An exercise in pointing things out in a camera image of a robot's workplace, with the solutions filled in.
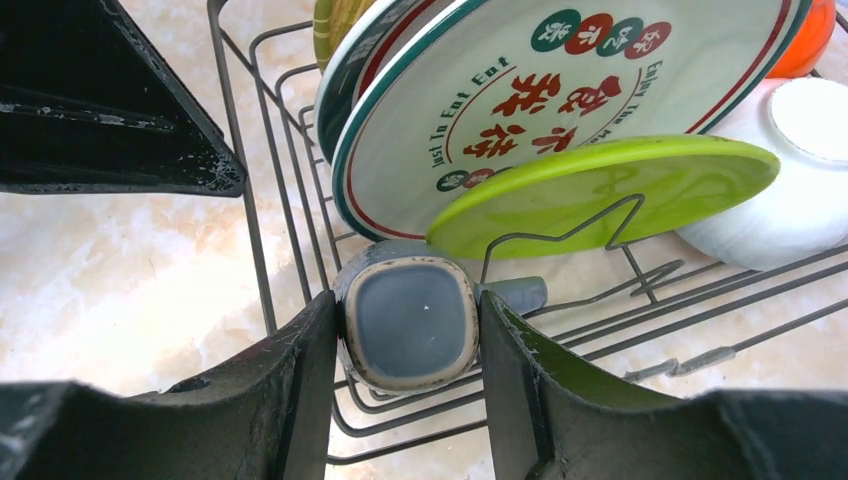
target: cup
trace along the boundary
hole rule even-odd
[[[344,312],[344,366],[374,390],[424,392],[459,378],[479,346],[477,304],[494,291],[518,313],[547,302],[540,277],[476,284],[423,242],[387,240],[366,248],[337,277]]]

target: plate rim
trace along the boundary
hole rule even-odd
[[[376,107],[381,103],[385,93],[394,85],[400,76],[415,62],[419,56],[430,48],[439,38],[450,31],[453,27],[460,24],[463,19],[471,15],[482,5],[491,0],[456,0],[449,5],[445,10],[433,18],[425,25],[416,35],[404,45],[404,47],[389,61],[389,63],[380,71],[374,78],[374,81],[368,89],[362,94],[356,106],[351,111],[344,129],[342,130],[337,147],[333,153],[332,162],[332,191],[334,203],[336,204],[339,215],[356,233],[372,241],[382,241],[388,238],[374,232],[366,227],[356,218],[351,212],[351,206],[346,201],[344,184],[346,166],[348,162],[348,154],[351,148],[357,143],[356,134],[361,130],[362,124],[366,122],[373,114]],[[708,132],[718,122],[720,122],[730,111],[739,105],[753,89],[768,75],[774,68],[774,65],[780,60],[780,57],[789,47],[792,39],[801,28],[804,19],[812,5],[812,0],[782,0],[788,2],[791,7],[795,4],[794,18],[790,21],[789,27],[786,29],[786,35],[775,48],[774,53],[770,58],[761,64],[761,68],[756,73],[751,74],[750,81],[744,88],[740,87],[740,93],[736,98],[727,103],[720,112],[715,113],[710,122],[705,123],[694,133]],[[400,238],[411,238],[415,240],[424,240],[426,235],[409,235],[402,232],[395,232]]]
[[[356,45],[359,43],[359,40],[368,34],[368,30],[374,26],[374,24],[392,7],[392,5],[399,1],[400,0],[375,0],[374,3],[365,10],[365,13],[359,17],[356,23],[353,24],[350,30],[348,30],[347,35],[345,35],[344,38],[342,38],[342,41],[339,42],[339,46],[327,62],[327,66],[324,67],[321,81],[318,83],[318,90],[315,93],[315,106],[313,107],[315,110],[315,136],[317,137],[318,145],[321,146],[322,151],[325,151],[324,144],[326,141],[322,139],[321,135],[320,125],[323,124],[323,115],[320,115],[320,112],[326,100],[329,84],[335,81],[335,77],[339,75],[339,70],[343,64],[343,60],[347,61],[350,54],[356,48]],[[318,2],[332,3],[332,0],[316,0],[316,5]]]
[[[691,133],[645,135],[596,143],[573,150],[566,150],[534,162],[514,167],[487,180],[485,182],[487,187],[484,188],[480,185],[477,188],[465,192],[451,202],[447,208],[442,210],[433,223],[430,224],[425,235],[426,242],[430,244],[434,232],[457,215],[479,207],[481,204],[485,204],[500,195],[532,187],[539,182],[598,168],[640,162],[646,159],[701,155],[745,157],[770,167],[771,179],[759,191],[768,188],[780,173],[780,159],[774,153],[746,142],[713,135]],[[570,157],[590,158],[589,162],[584,161],[581,164],[581,162],[570,161]],[[451,251],[451,249],[443,245],[433,245],[460,258],[482,258],[479,256],[464,256]]]

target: green circle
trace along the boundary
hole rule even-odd
[[[642,34],[645,22],[641,18],[630,17],[613,25],[610,33],[598,44],[598,55],[611,57],[625,48],[633,45]]]
[[[530,39],[530,46],[537,52],[556,50],[577,33],[579,26],[580,12],[572,9],[560,10],[536,27]]]
[[[548,239],[510,240],[498,245],[492,258],[571,253],[603,247],[612,238],[626,243],[738,205],[768,187],[779,171],[780,161],[771,152],[707,135],[598,143],[486,180],[442,210],[426,240],[454,257],[474,260],[482,260],[493,241],[515,232]],[[622,173],[630,178],[611,184],[611,179],[621,180]],[[629,200],[606,210],[624,199]],[[638,212],[630,216],[637,201]],[[602,211],[602,219],[585,223]],[[549,241],[557,237],[560,240]]]
[[[448,173],[436,182],[436,190],[440,192],[450,192],[461,187],[468,180],[468,172],[465,170],[456,170]]]

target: yellow plate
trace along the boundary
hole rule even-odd
[[[500,173],[448,206],[427,241],[451,255],[481,259],[509,233],[561,236],[619,200],[645,203],[619,237],[632,241],[717,214],[765,189],[777,157],[743,142],[706,135],[637,137],[569,150]],[[521,258],[605,245],[633,203],[562,242],[517,239],[493,258]]]
[[[327,68],[339,44],[374,0],[318,0],[312,16],[312,43],[318,69]]]

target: mug handle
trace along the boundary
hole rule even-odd
[[[548,286],[542,277],[524,277],[475,285],[474,296],[489,290],[501,297],[519,315],[538,310],[548,303]]]

